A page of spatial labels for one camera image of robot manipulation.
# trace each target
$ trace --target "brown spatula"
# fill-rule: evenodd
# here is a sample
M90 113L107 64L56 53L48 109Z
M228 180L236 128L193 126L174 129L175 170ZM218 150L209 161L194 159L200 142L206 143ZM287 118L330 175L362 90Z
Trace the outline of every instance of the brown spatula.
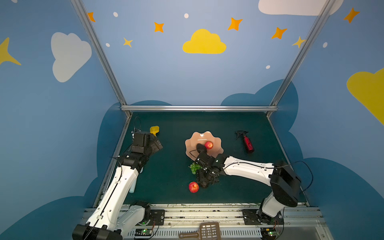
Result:
M179 233L179 238L194 237L199 240L221 240L218 222L205 222L200 224L198 232Z

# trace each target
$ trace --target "yellow star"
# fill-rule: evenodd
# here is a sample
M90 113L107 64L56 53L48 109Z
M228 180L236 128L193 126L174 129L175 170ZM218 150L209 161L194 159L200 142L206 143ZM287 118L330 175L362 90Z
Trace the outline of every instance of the yellow star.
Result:
M344 18L344 20L348 20L349 23L352 22L353 18L356 17L357 14L359 14L360 12L356 12L355 10L353 10L353 8L351 9L351 11L349 12L349 14Z
M275 35L272 36L271 39L273 39L273 38L281 39L281 37L283 36L283 33L285 32L285 30L287 30L287 29L276 28L276 33L275 33Z
M297 45L297 46L300 48L300 47L301 47L301 44L302 44L304 41L305 41L305 39L304 39L304 40L301 40L301 38L299 37L299 40L298 40L295 44L293 44L292 46Z
M89 20L93 21L96 23L95 19L93 18L93 12L88 13Z
M0 64L2 64L5 61L21 65L16 59L14 59L11 55L8 53L8 44L9 44L9 38L6 38L2 44L0 44Z
M160 31L163 33L163 26L164 26L164 23L161 23L161 24L158 24L158 23L155 23L155 31Z
M129 46L132 48L132 46L131 46L131 42L132 42L133 40L128 41L128 40L126 40L125 38L124 38L124 40L125 40L124 45L129 45Z
M243 20L242 19L235 20L234 18L231 18L231 20L232 20L232 22L231 22L231 25L229 26L228 30L235 29L236 31L238 31L239 30L239 24Z

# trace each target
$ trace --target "robotic arm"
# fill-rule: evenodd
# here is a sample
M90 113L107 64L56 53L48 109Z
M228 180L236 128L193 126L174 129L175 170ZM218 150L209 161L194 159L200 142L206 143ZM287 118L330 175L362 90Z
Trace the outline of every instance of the robotic arm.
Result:
M244 161L219 154L216 158L207 154L204 145L198 144L196 163L202 166L197 171L197 183L202 188L218 182L219 175L236 175L262 182L272 188L257 212L258 221L269 224L284 207L296 207L300 194L301 179L286 164Z
M86 225L76 226L72 233L73 240L122 240L136 224L150 221L151 210L146 202L137 202L130 206L119 222L117 218L129 189L149 160L149 156L162 148L153 134L134 133L131 151L122 158L106 194Z

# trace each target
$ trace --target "white cloud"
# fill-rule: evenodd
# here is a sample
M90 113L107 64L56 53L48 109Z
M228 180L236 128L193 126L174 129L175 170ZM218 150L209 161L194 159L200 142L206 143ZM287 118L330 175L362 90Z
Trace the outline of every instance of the white cloud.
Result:
M51 48L56 59L52 68L53 75L61 83L68 81L92 55L89 43L82 41L74 33L54 33Z
M335 13L344 0L336 0L331 9ZM260 0L259 10L271 15L317 16L326 0Z

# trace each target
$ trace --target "yellow object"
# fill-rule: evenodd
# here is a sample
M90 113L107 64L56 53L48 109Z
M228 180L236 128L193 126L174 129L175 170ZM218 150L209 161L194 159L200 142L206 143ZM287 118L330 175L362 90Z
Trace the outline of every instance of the yellow object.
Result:
M304 39L304 40L301 40L301 38L299 37L299 40L298 40L296 43L294 43L292 46L297 45L297 46L300 48L300 47L301 47L301 44L302 44L304 41L305 41L305 39Z
M132 48L132 46L131 46L131 42L132 42L133 40L128 41L128 40L126 40L125 38L124 38L124 40L125 40L124 45L129 45L129 46Z
M164 26L164 23L162 24L155 23L155 31L160 31L163 33L163 26Z
M375 74L358 72L347 82L350 93L384 124L384 68Z
M6 38L2 44L0 44L0 64L3 62L11 62L17 65L21 65L16 59L14 59L9 53L8 53L8 44L9 44L9 38Z
M353 18L356 17L360 12L356 12L353 8L349 12L349 14L344 18L344 20L348 20L349 23L352 22Z
M281 39L281 37L283 36L283 33L284 33L286 30L287 30L287 29L276 28L276 33L275 33L275 35L272 36L272 39L273 39L273 38L279 38L279 39Z
M149 129L149 132L156 136L156 133L160 131L159 126L153 126Z
M96 23L95 19L93 18L93 12L88 13L89 20L93 21Z
M219 35L210 33L206 29L197 30L183 45L183 51L186 53L205 53L219 54L223 53L227 46L220 41Z
M232 22L231 22L231 25L229 26L228 30L235 29L236 31L238 31L239 30L239 24L243 20L242 19L235 20L234 18L231 18L231 20L232 20Z

